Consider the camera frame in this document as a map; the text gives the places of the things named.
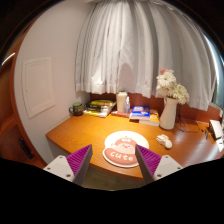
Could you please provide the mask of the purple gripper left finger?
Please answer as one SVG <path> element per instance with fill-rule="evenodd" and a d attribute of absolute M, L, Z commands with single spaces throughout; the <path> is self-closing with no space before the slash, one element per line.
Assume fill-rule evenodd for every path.
<path fill-rule="evenodd" d="M 92 145 L 87 145 L 68 156 L 59 155 L 44 170 L 81 186 L 92 155 Z"/>

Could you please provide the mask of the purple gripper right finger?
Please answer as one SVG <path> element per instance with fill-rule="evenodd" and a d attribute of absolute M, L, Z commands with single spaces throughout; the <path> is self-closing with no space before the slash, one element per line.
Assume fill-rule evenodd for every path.
<path fill-rule="evenodd" d="M 182 166 L 169 155 L 160 156 L 140 145 L 136 145 L 135 155 L 146 184 L 182 169 Z"/>

